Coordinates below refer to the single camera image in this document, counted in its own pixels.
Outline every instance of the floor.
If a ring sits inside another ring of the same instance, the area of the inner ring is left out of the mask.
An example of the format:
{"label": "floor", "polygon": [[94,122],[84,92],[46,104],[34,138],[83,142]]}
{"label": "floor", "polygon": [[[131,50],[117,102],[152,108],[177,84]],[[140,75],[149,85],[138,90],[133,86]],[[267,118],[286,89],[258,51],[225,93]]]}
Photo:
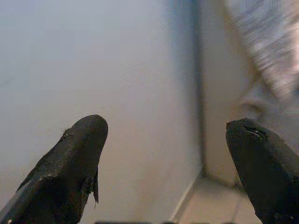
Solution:
{"label": "floor", "polygon": [[237,189],[210,180],[198,181],[180,223],[261,224],[248,197]]}

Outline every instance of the blurry object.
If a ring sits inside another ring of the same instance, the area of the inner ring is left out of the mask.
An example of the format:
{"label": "blurry object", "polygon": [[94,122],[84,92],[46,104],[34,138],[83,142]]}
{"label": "blurry object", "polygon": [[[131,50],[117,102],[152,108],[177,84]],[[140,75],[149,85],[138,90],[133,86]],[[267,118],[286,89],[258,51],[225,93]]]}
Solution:
{"label": "blurry object", "polygon": [[226,0],[263,80],[281,100],[299,87],[299,1]]}
{"label": "blurry object", "polygon": [[98,196],[98,163],[107,122],[90,115],[67,129],[0,211],[1,224],[76,224],[88,196]]}
{"label": "blurry object", "polygon": [[228,148],[263,224],[299,221],[299,157],[273,131],[251,119],[227,124]]}

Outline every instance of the baseboard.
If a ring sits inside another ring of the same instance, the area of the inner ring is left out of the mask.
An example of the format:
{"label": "baseboard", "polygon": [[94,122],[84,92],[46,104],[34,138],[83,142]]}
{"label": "baseboard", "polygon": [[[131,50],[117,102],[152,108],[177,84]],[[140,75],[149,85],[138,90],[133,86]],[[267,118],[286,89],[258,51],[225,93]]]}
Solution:
{"label": "baseboard", "polygon": [[200,171],[199,175],[196,176],[194,178],[194,180],[192,180],[186,191],[184,192],[184,194],[182,195],[181,199],[179,200],[178,202],[178,205],[176,206],[170,220],[172,222],[175,222],[175,223],[179,223],[184,211],[185,211],[185,208],[187,206],[187,204],[189,203],[194,191],[195,191],[195,188],[197,186],[197,183],[198,181],[202,178],[202,170]]}

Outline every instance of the tiled floor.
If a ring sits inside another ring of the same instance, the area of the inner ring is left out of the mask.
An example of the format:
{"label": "tiled floor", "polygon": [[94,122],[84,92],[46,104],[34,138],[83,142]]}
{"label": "tiled floor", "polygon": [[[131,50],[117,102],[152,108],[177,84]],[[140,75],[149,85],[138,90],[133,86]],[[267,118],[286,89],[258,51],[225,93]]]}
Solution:
{"label": "tiled floor", "polygon": [[210,180],[202,179],[181,217],[182,223],[261,224],[246,195]]}

